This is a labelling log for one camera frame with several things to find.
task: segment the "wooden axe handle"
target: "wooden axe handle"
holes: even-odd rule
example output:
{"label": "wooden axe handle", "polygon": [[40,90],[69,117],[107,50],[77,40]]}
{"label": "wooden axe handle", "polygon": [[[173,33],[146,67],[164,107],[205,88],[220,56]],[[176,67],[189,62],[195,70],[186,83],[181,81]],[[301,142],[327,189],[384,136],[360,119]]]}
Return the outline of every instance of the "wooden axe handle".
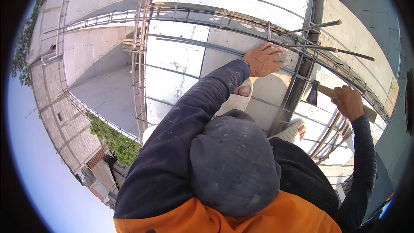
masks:
{"label": "wooden axe handle", "polygon": [[[319,85],[318,86],[318,91],[321,92],[322,94],[329,96],[330,98],[339,98],[339,95],[337,92],[335,92],[335,90],[330,89],[329,87],[323,86],[323,85]],[[369,108],[368,106],[363,106],[362,110],[364,110],[365,114],[368,115],[369,121],[374,123],[375,122],[375,118],[377,117],[377,113],[372,110],[371,108]]]}

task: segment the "green plant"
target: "green plant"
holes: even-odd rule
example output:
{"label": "green plant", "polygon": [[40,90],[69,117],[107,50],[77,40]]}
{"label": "green plant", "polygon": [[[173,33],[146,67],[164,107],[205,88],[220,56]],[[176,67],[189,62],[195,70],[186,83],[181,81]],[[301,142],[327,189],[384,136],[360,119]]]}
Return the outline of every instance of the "green plant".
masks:
{"label": "green plant", "polygon": [[19,75],[21,85],[31,87],[30,66],[27,63],[27,55],[30,49],[31,37],[41,6],[46,0],[36,0],[29,18],[24,21],[23,30],[20,33],[16,50],[13,56],[12,78]]}
{"label": "green plant", "polygon": [[91,134],[108,143],[109,149],[115,151],[117,162],[125,166],[132,164],[141,150],[141,145],[112,129],[89,111],[85,114],[91,120]]}

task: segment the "sleeve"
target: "sleeve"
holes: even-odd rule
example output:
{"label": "sleeve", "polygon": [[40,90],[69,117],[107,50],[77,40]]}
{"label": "sleeve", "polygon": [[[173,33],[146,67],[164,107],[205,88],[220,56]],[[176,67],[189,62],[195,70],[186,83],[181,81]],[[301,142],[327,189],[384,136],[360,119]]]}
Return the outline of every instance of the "sleeve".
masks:
{"label": "sleeve", "polygon": [[249,65],[234,60],[200,79],[163,118],[133,162],[115,204],[116,219],[144,219],[189,200],[190,145],[238,86]]}
{"label": "sleeve", "polygon": [[353,181],[351,190],[335,214],[335,221],[343,232],[360,227],[377,173],[377,159],[368,116],[364,115],[356,119],[352,122],[352,127],[355,133]]}

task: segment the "axe head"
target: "axe head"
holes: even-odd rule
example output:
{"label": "axe head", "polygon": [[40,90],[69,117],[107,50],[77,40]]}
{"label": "axe head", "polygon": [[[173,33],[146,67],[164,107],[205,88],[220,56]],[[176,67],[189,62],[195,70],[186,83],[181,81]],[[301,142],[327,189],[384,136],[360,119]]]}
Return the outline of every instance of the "axe head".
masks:
{"label": "axe head", "polygon": [[310,89],[308,98],[306,101],[312,105],[316,105],[318,101],[318,86],[320,85],[320,82],[315,80],[312,83],[312,88]]}

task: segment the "concrete floor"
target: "concrete floor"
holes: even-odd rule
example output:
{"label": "concrete floor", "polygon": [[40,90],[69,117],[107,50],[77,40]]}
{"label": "concrete floor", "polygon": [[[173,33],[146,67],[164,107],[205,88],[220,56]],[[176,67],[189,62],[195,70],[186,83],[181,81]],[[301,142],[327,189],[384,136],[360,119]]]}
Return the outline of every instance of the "concrete floor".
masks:
{"label": "concrete floor", "polygon": [[124,131],[138,136],[131,86],[132,74],[129,72],[131,67],[128,65],[93,77],[71,91],[101,116]]}

